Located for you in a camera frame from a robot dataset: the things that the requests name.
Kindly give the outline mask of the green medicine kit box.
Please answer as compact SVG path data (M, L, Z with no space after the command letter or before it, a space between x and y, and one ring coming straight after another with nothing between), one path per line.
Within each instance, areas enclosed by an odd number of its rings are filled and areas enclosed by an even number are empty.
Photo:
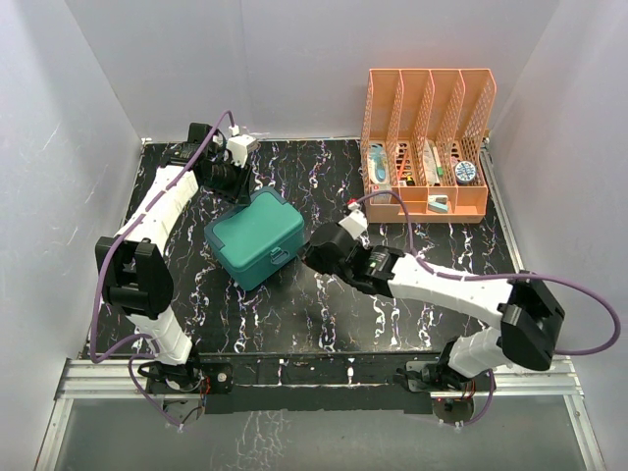
M283 268L304 245L304 218L274 188L262 187L251 202L204 228L220 265L243 289L252 290Z

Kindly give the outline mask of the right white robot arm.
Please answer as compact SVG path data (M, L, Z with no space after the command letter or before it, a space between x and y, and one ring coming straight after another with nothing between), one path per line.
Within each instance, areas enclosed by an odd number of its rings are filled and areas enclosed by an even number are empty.
M502 365L540 372L550 368L564 311L543 281L522 273L485 280L423 264L396 248L365 245L359 235L327 223L305 243L301 260L363 293L434 304L486 326L470 337L450 340L437 362L403 371L408 380L427 389L457 390Z

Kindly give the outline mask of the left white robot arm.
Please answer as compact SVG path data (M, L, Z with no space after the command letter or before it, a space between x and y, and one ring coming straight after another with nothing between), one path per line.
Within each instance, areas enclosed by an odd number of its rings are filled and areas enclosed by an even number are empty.
M174 281L164 250L175 222L201 188L235 206L251 201L250 156L258 140L230 127L192 123L186 141L164 151L151 187L130 219L95 246L95 302L120 309L153 355L138 372L174 390L191 392L202 380L200 359L172 308Z

